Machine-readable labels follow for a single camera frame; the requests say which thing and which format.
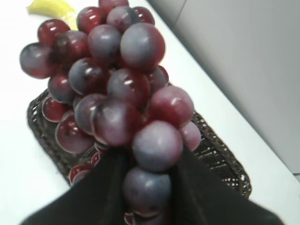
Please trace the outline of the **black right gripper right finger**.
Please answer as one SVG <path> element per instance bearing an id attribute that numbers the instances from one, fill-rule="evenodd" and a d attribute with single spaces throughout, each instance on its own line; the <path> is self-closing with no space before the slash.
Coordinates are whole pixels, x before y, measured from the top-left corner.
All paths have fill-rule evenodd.
<path id="1" fill-rule="evenodd" d="M 281 225 L 281 219 L 249 201 L 187 148 L 170 170 L 173 225 Z"/>

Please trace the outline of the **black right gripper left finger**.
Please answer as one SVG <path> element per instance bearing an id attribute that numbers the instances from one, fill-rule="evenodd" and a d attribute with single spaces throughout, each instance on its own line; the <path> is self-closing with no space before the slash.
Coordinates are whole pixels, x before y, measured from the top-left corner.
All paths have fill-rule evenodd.
<path id="1" fill-rule="evenodd" d="M 128 158 L 111 150 L 64 195 L 22 221 L 23 225 L 123 225 L 122 182 Z"/>

